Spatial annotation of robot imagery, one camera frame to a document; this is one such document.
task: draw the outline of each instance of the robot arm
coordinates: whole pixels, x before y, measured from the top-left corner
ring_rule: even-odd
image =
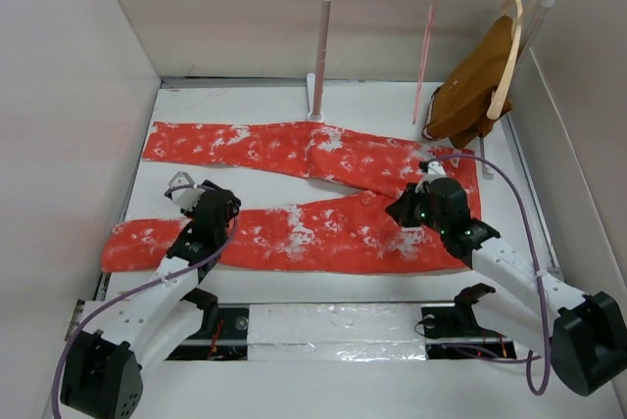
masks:
[[[177,174],[168,193],[191,219],[168,249],[153,274],[156,285],[125,306],[100,329],[87,326],[69,352],[61,402],[97,419],[125,419],[139,402],[142,377],[189,336],[215,328],[217,297],[198,285],[217,263],[168,276],[208,259],[227,240],[229,222],[240,201],[210,181],[195,186],[186,173]]]
[[[449,254],[506,289],[466,289],[473,295],[465,300],[480,326],[542,352],[537,288],[542,277],[551,365],[561,381],[587,396],[627,368],[627,328],[612,297],[603,292],[590,296],[547,272],[536,273],[497,230],[471,217],[465,191],[437,162],[422,163],[421,168],[424,178],[409,184],[386,211],[403,227],[425,225],[438,232]]]

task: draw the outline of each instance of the screw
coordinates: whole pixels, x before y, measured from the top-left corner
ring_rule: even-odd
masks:
[[[427,314],[424,318],[422,318],[422,325],[424,329],[433,329],[436,326],[435,316],[432,314]]]
[[[238,331],[245,331],[248,329],[248,318],[246,316],[240,316],[235,320],[235,329]]]

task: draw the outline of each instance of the pink hanger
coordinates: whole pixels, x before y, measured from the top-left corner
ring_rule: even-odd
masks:
[[[422,91],[424,71],[427,66],[427,57],[429,56],[429,44],[431,43],[431,27],[433,27],[436,6],[438,6],[438,0],[434,0],[433,3],[429,5],[429,15],[427,18],[427,24],[424,27],[424,36],[422,37],[422,55],[420,57],[420,72],[418,73],[418,84],[415,92],[415,104],[413,106],[413,123],[418,120],[418,111],[420,108],[420,91]]]

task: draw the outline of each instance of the table surface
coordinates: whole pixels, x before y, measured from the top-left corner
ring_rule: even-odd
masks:
[[[426,83],[422,90],[422,116],[436,87],[436,83]],[[331,82],[325,86],[323,111],[329,124],[417,140],[422,120],[416,125],[411,123],[414,97],[415,83]],[[269,123],[303,120],[307,107],[307,90],[302,85],[163,89],[159,92],[152,120]],[[469,148],[478,153],[478,140]],[[541,263],[551,264],[547,239],[507,121],[497,123],[485,140],[485,148],[486,158],[501,166],[521,191],[531,216]],[[333,183],[253,169],[141,162],[125,219],[179,216],[177,207],[165,199],[163,193],[169,180],[182,170],[189,172],[197,182],[210,178],[233,190],[246,209],[332,199],[356,192]],[[483,219],[515,248],[529,254],[520,211],[510,189],[498,175],[484,175],[480,166],[478,177]],[[107,299],[145,282],[149,274],[112,274]],[[486,280],[473,271],[372,276],[250,271],[219,265],[202,286],[218,295],[223,303],[412,302],[450,300],[464,287]]]
[[[436,84],[426,84],[421,115]],[[327,122],[403,139],[419,138],[411,124],[415,83],[330,82],[323,111]],[[268,123],[302,120],[303,85],[164,89],[152,120],[172,122]],[[479,152],[478,143],[470,147]],[[541,218],[505,120],[485,140],[486,158],[509,175],[529,209],[542,264],[551,260]],[[197,181],[211,178],[238,195],[248,209],[329,199],[354,190],[316,180],[227,166],[201,167],[142,162],[125,218],[176,217],[163,197],[171,177],[187,171]],[[519,251],[529,254],[520,213],[498,176],[478,168],[483,219]],[[110,299],[146,281],[148,272],[112,274]],[[359,276],[317,272],[249,271],[217,266],[202,286],[222,303],[355,303],[450,300],[480,281],[473,271],[412,276]],[[66,419],[82,418],[64,408]],[[524,366],[463,361],[259,361],[164,362],[146,380],[133,419],[144,418],[590,418],[622,417],[611,385],[588,398],[570,392],[553,376],[547,393],[527,391]]]

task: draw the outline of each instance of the cable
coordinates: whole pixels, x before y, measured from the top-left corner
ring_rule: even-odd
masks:
[[[422,336],[425,339],[428,339],[426,337],[426,335],[424,333],[421,333],[420,331],[418,331],[418,326],[420,326],[421,324],[424,324],[422,321],[418,321],[417,323],[415,323],[415,326],[413,326],[413,331],[419,335]],[[470,357],[470,358],[476,358],[477,360],[485,360],[487,362],[494,362],[494,363],[503,363],[503,364],[515,364],[515,363],[526,363],[528,360],[526,358],[504,358],[504,357],[499,357],[498,355],[496,355],[495,353],[493,353],[491,350],[489,349],[484,349],[480,346],[474,346],[472,344],[462,344],[462,343],[444,343],[442,344],[442,347],[444,349],[446,348],[452,348],[454,350],[456,350],[457,352],[465,355],[466,357]],[[465,349],[474,349],[474,350],[478,350],[480,352],[486,353],[490,356],[492,356],[493,358],[486,358],[486,357],[482,357],[481,355],[475,355],[472,352],[468,352]],[[540,355],[535,355],[531,361],[536,361],[541,359],[542,357]]]
[[[214,334],[214,336],[212,337],[212,345],[209,348],[209,355],[207,356],[207,360],[212,358],[212,355],[216,352],[217,348],[216,348],[216,342],[219,339],[219,333],[222,330],[222,326],[224,326],[224,320],[222,319],[216,329],[216,333]]]
[[[443,157],[433,158],[431,160],[426,161],[427,164],[433,162],[439,162],[441,160],[456,160],[456,159],[466,159],[466,160],[475,160],[477,162],[482,162],[491,167],[494,171],[496,171],[509,185],[511,191],[513,192],[514,197],[518,202],[518,206],[520,207],[520,214],[522,216],[522,223],[525,227],[525,233],[527,234],[527,240],[529,241],[529,251],[531,253],[531,259],[533,260],[533,269],[536,273],[539,273],[540,262],[538,261],[538,255],[536,254],[536,247],[533,243],[533,237],[531,235],[531,226],[529,225],[529,219],[527,218],[527,212],[525,210],[525,206],[522,203],[522,197],[520,193],[516,189],[514,183],[507,177],[507,175],[494,163],[489,162],[488,160],[475,157],[474,155],[467,154],[457,154],[457,155],[445,155]],[[549,315],[547,311],[547,297],[545,295],[545,286],[542,281],[542,277],[537,277],[536,282],[538,284],[538,297],[540,298],[540,317],[542,319],[542,337],[544,341],[545,348],[545,371],[542,377],[542,383],[540,384],[540,388],[536,389],[533,384],[533,378],[531,377],[531,362],[533,359],[533,351],[529,350],[529,354],[527,355],[527,368],[526,368],[526,377],[527,377],[527,385],[529,386],[529,390],[536,396],[541,396],[547,390],[547,386],[549,385],[549,377],[551,376],[551,337],[549,334]]]
[[[176,190],[189,189],[192,187],[194,186],[187,185],[187,186],[178,186],[174,189]],[[195,187],[199,189],[203,189],[204,191],[208,191],[208,192],[213,192],[215,190],[207,186],[195,186]],[[172,274],[168,274],[166,277],[164,277],[164,280],[169,281],[169,280],[175,279],[176,277],[180,277],[181,275],[187,274],[188,272],[192,272],[193,270],[196,270],[205,265],[211,264],[212,262],[214,264],[212,265],[211,268],[213,268],[216,265],[217,259],[224,252],[224,250],[228,247],[228,245],[233,239],[233,236],[235,236],[236,233],[237,233],[237,218],[235,218],[234,223],[233,223],[233,229],[228,235],[228,238],[226,238],[226,241],[224,242],[224,244],[220,246],[212,255],[204,258],[200,262],[190,265],[189,267],[185,267],[184,269],[177,270],[176,272],[173,272]],[[127,299],[128,297],[132,297],[133,295],[137,295],[145,290],[148,290],[160,284],[163,284],[164,280],[162,279],[151,280],[150,282],[146,282],[145,284],[140,285],[139,287],[135,287],[134,289],[131,289],[128,292],[124,292],[123,294],[118,295],[114,299],[111,299],[108,302],[103,303],[100,306],[98,306],[91,313],[85,316],[85,318],[82,321],[80,321],[80,323],[78,323],[78,326],[76,326],[76,329],[74,330],[72,335],[68,338],[68,341],[66,342],[66,345],[63,351],[61,352],[61,356],[59,357],[59,361],[57,362],[57,368],[55,369],[55,375],[54,375],[54,379],[52,382],[52,415],[54,419],[63,419],[61,416],[61,407],[59,405],[59,398],[61,395],[61,377],[63,375],[63,369],[66,364],[66,360],[68,359],[70,349],[72,348],[73,343],[78,338],[78,334],[85,328],[85,326],[92,319],[94,319],[96,316],[98,316],[100,313],[102,313],[106,309],[112,307],[116,303],[121,302],[122,300]]]

